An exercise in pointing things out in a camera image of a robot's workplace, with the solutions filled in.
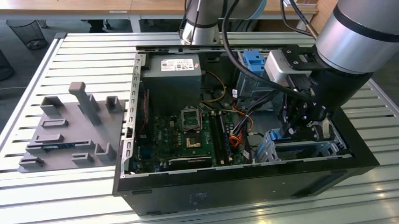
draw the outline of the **desk leg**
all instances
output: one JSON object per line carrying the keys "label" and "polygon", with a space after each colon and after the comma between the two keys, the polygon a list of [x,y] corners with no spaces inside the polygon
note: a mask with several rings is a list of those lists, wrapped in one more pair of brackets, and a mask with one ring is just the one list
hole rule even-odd
{"label": "desk leg", "polygon": [[39,23],[39,25],[40,25],[41,28],[47,28],[48,27],[48,25],[47,25],[45,22],[47,22],[45,20],[37,20],[37,23]]}
{"label": "desk leg", "polygon": [[140,33],[142,29],[140,29],[140,15],[130,15],[130,20],[131,20],[131,26],[132,26],[132,32],[134,33]]}

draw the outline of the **blue plastic clip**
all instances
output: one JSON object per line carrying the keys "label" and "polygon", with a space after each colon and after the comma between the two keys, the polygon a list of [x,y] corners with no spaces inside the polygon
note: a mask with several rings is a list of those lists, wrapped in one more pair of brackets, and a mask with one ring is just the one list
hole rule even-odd
{"label": "blue plastic clip", "polygon": [[262,57],[258,50],[244,50],[244,60],[248,69],[262,75],[264,72],[264,58]]}

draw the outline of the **black cable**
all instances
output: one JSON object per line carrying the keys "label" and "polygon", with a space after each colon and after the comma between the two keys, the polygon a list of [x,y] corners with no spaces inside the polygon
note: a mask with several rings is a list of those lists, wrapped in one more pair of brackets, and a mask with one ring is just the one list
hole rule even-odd
{"label": "black cable", "polygon": [[192,40],[194,40],[194,34],[195,34],[195,29],[198,27],[198,21],[199,21],[199,10],[198,10],[198,14],[195,16],[195,23],[194,23],[194,29],[192,29],[192,36],[191,36],[191,41],[190,41],[190,45],[192,44]]}
{"label": "black cable", "polygon": [[232,129],[234,135],[238,135],[239,130],[240,130],[242,126],[244,125],[246,120],[248,119],[248,116],[251,116],[252,113],[255,112],[255,110],[258,108],[260,108],[260,106],[263,104],[266,104],[268,101],[271,101],[278,94],[279,94],[279,92],[276,90],[274,90],[255,101],[255,103],[250,106],[248,110],[246,111],[246,114],[243,115],[244,116],[243,119],[239,121],[239,123],[236,124],[236,126]]}
{"label": "black cable", "polygon": [[242,20],[236,26],[235,32],[238,31],[239,26],[243,24],[244,20]]}
{"label": "black cable", "polygon": [[183,19],[180,21],[180,25],[179,25],[179,37],[182,39],[182,28],[183,28],[183,24],[186,23],[186,18],[187,18],[187,0],[184,0],[184,15],[183,15]]}
{"label": "black cable", "polygon": [[246,76],[248,76],[250,78],[252,78],[255,81],[266,84],[267,86],[270,86],[271,88],[274,88],[275,90],[279,90],[280,92],[286,93],[287,95],[299,98],[302,100],[308,100],[310,96],[299,93],[288,88],[286,88],[284,86],[279,85],[278,83],[270,81],[268,79],[260,77],[259,75],[256,75],[252,71],[248,70],[248,68],[246,68],[242,63],[235,59],[234,53],[231,51],[231,47],[230,47],[230,43],[228,43],[228,37],[227,37],[227,23],[228,23],[228,18],[231,16],[231,13],[236,7],[239,3],[239,0],[235,0],[235,2],[232,3],[232,6],[228,9],[228,12],[224,16],[223,19],[223,23],[222,23],[222,39],[223,39],[223,45],[224,45],[224,49],[226,49],[226,54],[231,60],[231,62],[234,63],[234,65],[238,67],[238,69],[246,74]]}
{"label": "black cable", "polygon": [[259,135],[262,138],[264,138],[264,135],[259,132],[254,132],[254,135]]}
{"label": "black cable", "polygon": [[302,30],[302,29],[298,29],[298,28],[294,28],[290,26],[288,22],[287,22],[287,17],[286,17],[286,10],[284,10],[284,0],[280,0],[280,10],[282,10],[282,17],[283,17],[283,23],[284,25],[291,29],[294,30],[295,32],[300,33],[300,34],[304,34],[304,35],[308,35],[308,36],[312,36],[310,32]]}
{"label": "black cable", "polygon": [[303,13],[300,12],[300,10],[299,10],[299,8],[298,8],[298,6],[296,6],[295,1],[294,1],[294,0],[290,0],[290,3],[291,3],[291,6],[292,6],[292,8],[294,8],[294,11],[296,12],[296,14],[298,14],[298,16],[299,16],[302,22],[304,22],[306,25],[310,24],[310,22],[308,22],[306,16],[303,15]]}

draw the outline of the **wooden desk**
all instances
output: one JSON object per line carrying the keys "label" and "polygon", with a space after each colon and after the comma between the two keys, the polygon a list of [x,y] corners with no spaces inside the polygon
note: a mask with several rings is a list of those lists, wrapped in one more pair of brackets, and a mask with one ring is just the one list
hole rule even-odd
{"label": "wooden desk", "polygon": [[[308,21],[318,14],[315,4],[312,7],[300,7]],[[130,19],[134,32],[140,32],[142,19],[182,19],[184,14],[184,0],[132,0]],[[292,7],[286,8],[287,19],[298,20]],[[280,0],[267,0],[266,8],[259,20],[280,20]]]}
{"label": "wooden desk", "polygon": [[131,0],[0,0],[4,19],[128,19]]}
{"label": "wooden desk", "polygon": [[[302,7],[304,14],[316,14],[316,7]],[[291,7],[287,14],[295,14]],[[131,14],[184,14],[184,0],[132,0]],[[267,0],[263,14],[280,14],[280,0]]]}

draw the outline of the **power supply label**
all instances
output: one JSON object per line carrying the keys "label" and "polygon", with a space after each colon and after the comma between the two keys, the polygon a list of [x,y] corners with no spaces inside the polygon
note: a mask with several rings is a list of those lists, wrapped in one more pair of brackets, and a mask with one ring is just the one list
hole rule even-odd
{"label": "power supply label", "polygon": [[162,71],[194,70],[192,59],[166,59],[162,60]]}

